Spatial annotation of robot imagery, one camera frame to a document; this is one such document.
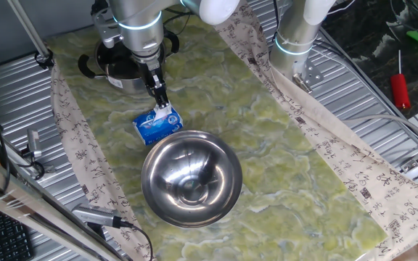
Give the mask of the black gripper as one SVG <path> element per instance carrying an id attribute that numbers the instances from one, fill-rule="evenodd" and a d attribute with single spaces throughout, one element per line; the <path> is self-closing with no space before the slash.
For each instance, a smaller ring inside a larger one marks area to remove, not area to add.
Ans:
<path id="1" fill-rule="evenodd" d="M 170 102 L 164 86 L 165 57 L 160 52 L 155 52 L 153 54 L 133 53 L 133 58 L 138 64 L 140 76 L 148 93 L 155 99 L 157 106 L 167 107 Z"/>

